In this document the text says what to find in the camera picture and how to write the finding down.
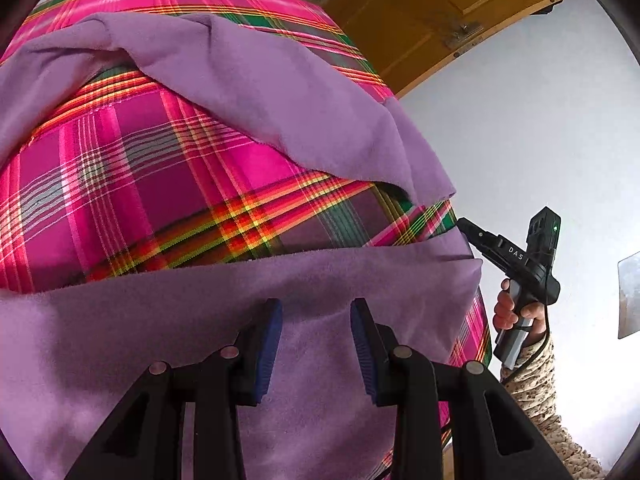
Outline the person's right hand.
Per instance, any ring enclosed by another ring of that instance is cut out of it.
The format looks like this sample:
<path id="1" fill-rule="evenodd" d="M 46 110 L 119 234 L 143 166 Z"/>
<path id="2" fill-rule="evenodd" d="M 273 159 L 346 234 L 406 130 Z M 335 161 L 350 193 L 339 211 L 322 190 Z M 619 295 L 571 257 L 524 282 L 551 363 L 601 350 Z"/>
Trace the person's right hand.
<path id="1" fill-rule="evenodd" d="M 492 318 L 494 329 L 498 330 L 498 332 L 500 330 L 512 330 L 519 318 L 527 318 L 533 322 L 533 325 L 523 346 L 528 347 L 541 341 L 547 333 L 544 305 L 539 302 L 528 304 L 526 307 L 521 308 L 520 314 L 516 314 L 514 309 L 514 300 L 510 295 L 510 280 L 505 278 L 501 282 L 501 292 L 498 293 L 497 303 L 494 307 L 494 317 Z"/>

